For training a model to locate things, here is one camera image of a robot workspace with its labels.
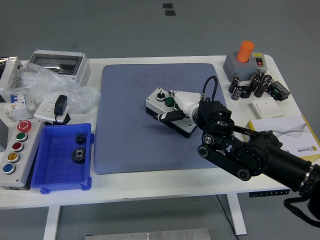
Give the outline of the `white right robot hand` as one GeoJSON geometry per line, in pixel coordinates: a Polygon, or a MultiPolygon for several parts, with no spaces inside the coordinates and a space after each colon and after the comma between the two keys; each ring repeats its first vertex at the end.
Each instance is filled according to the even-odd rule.
{"type": "Polygon", "coordinates": [[[173,94],[179,110],[154,115],[153,119],[162,123],[169,123],[182,120],[185,118],[185,115],[187,115],[191,121],[196,124],[199,103],[202,95],[200,93],[182,90],[171,90],[170,93],[173,94]]]}

